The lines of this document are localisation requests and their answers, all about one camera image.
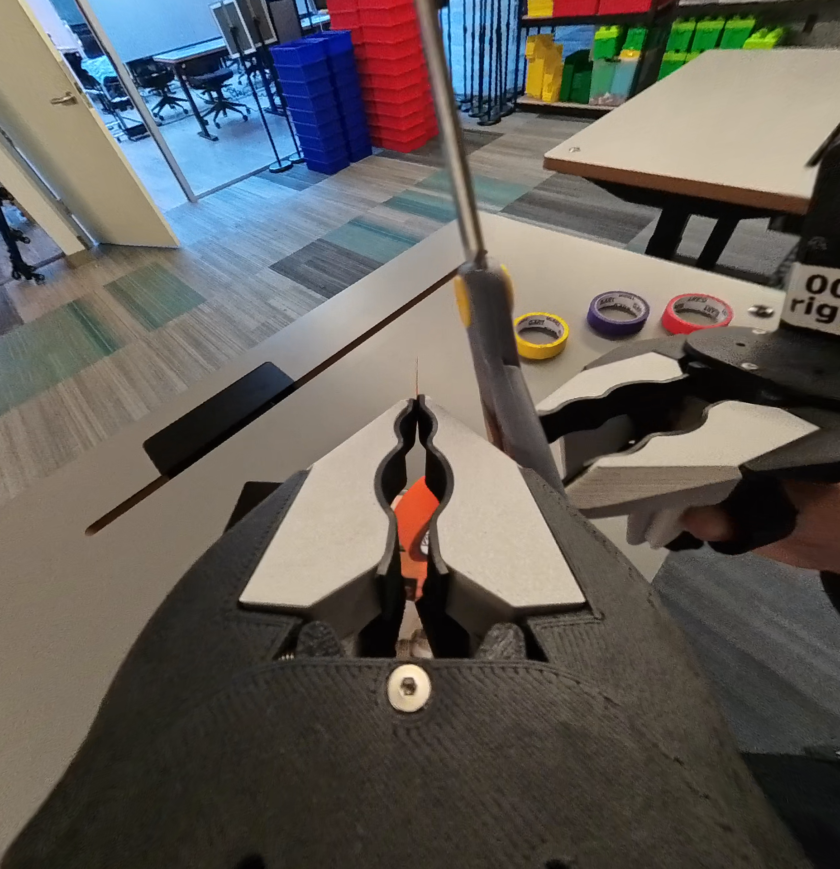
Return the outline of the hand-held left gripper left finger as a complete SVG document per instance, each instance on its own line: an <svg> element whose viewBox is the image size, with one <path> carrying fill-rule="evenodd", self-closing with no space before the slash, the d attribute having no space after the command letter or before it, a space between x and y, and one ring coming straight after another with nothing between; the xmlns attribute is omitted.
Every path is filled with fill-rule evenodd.
<svg viewBox="0 0 840 869"><path fill-rule="evenodd" d="M406 594L391 504L417 412L417 399L397 402L308 468L239 596L244 608L321 621L363 657L395 657Z"/></svg>

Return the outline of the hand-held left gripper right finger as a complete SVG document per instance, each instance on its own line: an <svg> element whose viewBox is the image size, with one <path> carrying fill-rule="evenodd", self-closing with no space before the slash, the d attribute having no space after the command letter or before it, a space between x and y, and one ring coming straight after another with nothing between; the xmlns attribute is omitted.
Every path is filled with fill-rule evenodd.
<svg viewBox="0 0 840 869"><path fill-rule="evenodd" d="M496 624L586 607L522 467L426 396L416 423L437 502L416 605L433 655L467 658Z"/></svg>

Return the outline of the orange tape roll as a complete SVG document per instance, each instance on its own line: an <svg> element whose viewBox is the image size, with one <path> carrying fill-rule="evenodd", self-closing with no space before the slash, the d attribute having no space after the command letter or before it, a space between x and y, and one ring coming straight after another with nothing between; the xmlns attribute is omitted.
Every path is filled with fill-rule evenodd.
<svg viewBox="0 0 840 869"><path fill-rule="evenodd" d="M428 572L429 527L439 499L421 474L407 483L391 503L396 517L401 575L406 597L416 603L423 595Z"/></svg>

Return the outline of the grey scissors yellow pivot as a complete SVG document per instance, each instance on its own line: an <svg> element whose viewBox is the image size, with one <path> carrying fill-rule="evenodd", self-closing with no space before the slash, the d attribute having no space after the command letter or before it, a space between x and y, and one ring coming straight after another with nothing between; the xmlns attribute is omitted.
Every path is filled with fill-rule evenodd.
<svg viewBox="0 0 840 869"><path fill-rule="evenodd" d="M562 477L523 377L511 318L511 280L501 267L490 262L483 239L463 126L451 88L439 26L441 6L441 2L415 2L465 258L458 269L455 288L477 377L484 424L490 441L497 448L563 494Z"/></svg>

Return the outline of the grey table wooden edge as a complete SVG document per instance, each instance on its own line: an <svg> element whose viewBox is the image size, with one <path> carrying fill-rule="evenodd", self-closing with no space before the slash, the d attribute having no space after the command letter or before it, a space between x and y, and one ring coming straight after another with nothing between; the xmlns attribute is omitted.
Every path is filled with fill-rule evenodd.
<svg viewBox="0 0 840 869"><path fill-rule="evenodd" d="M692 216L716 222L696 267L737 228L805 216L840 134L840 49L713 49L544 155L544 168L661 213L646 255L672 260Z"/></svg>

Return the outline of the storage shelf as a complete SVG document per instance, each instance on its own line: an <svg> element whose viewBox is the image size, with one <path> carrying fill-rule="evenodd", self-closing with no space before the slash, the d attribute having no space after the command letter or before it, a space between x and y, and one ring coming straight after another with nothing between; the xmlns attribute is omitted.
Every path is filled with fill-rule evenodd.
<svg viewBox="0 0 840 869"><path fill-rule="evenodd" d="M790 27L788 37L797 34L801 38L807 38L820 21L830 21L840 25L840 2L524 3L522 27L525 31L525 44L529 35L552 34L555 41L563 46L563 54L575 49L587 48L596 28L609 24L627 26L637 24L661 28L671 25L675 18L679 17L755 16L761 21L763 27L785 25ZM566 116L595 119L620 106L587 106L564 103L560 100L556 103L543 103L525 96L527 72L527 62L524 56L525 44L523 50L525 61L524 88L523 94L516 101L516 106L520 110L542 110Z"/></svg>

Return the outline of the row of black pole stands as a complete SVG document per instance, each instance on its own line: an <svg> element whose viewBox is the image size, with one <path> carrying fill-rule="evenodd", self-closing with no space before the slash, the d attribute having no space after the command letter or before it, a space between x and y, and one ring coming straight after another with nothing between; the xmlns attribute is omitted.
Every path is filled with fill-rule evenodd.
<svg viewBox="0 0 840 869"><path fill-rule="evenodd" d="M524 2L448 1L440 9L458 109L480 126L512 114L523 94Z"/></svg>

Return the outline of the stack of yellow bins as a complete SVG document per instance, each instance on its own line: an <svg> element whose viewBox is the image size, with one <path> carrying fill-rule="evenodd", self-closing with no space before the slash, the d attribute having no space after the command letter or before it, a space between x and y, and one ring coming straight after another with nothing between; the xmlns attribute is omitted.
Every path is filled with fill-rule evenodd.
<svg viewBox="0 0 840 869"><path fill-rule="evenodd" d="M525 96L543 103L558 102L563 80L563 46L552 34L529 35L524 56Z"/></svg>

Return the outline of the stack of green bins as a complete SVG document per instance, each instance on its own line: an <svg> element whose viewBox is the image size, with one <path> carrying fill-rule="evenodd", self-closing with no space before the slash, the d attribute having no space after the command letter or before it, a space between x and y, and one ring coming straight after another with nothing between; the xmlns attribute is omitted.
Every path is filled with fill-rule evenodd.
<svg viewBox="0 0 840 869"><path fill-rule="evenodd" d="M667 27L609 24L587 48L563 54L559 100L617 107L712 50L774 49L790 27L762 26L755 16L675 18Z"/></svg>

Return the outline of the stack of red bins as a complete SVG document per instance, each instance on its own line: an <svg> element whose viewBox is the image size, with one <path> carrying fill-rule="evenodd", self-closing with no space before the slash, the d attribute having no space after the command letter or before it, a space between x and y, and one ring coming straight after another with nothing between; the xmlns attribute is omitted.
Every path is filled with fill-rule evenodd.
<svg viewBox="0 0 840 869"><path fill-rule="evenodd" d="M437 136L413 1L327 1L331 29L348 30L374 146L411 153Z"/></svg>

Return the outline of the black tripod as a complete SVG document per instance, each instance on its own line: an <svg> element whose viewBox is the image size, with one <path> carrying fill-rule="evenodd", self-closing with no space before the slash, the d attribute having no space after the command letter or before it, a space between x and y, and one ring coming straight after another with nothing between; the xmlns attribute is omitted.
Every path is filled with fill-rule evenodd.
<svg viewBox="0 0 840 869"><path fill-rule="evenodd" d="M10 226L3 212L5 202L13 202L12 196L6 188L0 186L0 237L6 247L11 266L13 280L33 281L37 285L45 283L45 276L28 264L19 249L19 242L29 244L31 239L18 229Z"/></svg>

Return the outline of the white door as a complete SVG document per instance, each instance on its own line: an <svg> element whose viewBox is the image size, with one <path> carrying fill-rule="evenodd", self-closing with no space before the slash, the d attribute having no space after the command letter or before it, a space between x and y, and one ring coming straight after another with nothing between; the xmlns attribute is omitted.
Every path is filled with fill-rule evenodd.
<svg viewBox="0 0 840 869"><path fill-rule="evenodd" d="M179 247L26 2L0 1L0 132L94 242Z"/></svg>

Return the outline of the black office chair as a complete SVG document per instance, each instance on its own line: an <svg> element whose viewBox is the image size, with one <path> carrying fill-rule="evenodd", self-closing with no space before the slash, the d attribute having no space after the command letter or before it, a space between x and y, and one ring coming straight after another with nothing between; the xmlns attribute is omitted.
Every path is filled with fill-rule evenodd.
<svg viewBox="0 0 840 869"><path fill-rule="evenodd" d="M219 118L230 113L240 116L244 122L250 119L250 110L243 103L230 100L224 93L224 87L233 78L233 72L228 69L218 69L201 75L186 77L190 86L208 98L208 107L200 113L203 132L208 134L208 122L212 121L216 129L220 129Z"/></svg>
<svg viewBox="0 0 840 869"><path fill-rule="evenodd" d="M130 61L128 70L141 93L157 98L149 109L159 123L163 121L165 110L180 110L185 116L190 114L188 101L172 90L176 77L171 67L148 57Z"/></svg>

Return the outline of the grey office desk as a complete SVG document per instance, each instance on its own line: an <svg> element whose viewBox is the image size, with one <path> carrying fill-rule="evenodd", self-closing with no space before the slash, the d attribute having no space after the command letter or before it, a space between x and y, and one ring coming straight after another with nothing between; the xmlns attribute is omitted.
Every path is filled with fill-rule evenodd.
<svg viewBox="0 0 840 869"><path fill-rule="evenodd" d="M197 126L199 127L197 135L214 143L219 140L219 137L210 132L208 122L200 114L197 103L195 103L191 94L186 71L188 64L192 62L211 57L221 59L222 57L226 57L227 54L228 49L225 40L223 38L215 38L152 55L154 62L172 68L179 86L190 104L193 117L197 121Z"/></svg>

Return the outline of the black sign stand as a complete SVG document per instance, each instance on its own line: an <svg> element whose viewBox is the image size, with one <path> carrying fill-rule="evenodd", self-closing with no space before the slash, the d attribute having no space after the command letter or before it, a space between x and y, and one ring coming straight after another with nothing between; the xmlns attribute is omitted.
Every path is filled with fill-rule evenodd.
<svg viewBox="0 0 840 869"><path fill-rule="evenodd" d="M305 163L284 87L273 59L282 28L273 2L223 1L210 5L228 55L239 62L265 138L272 150L269 173L282 175Z"/></svg>

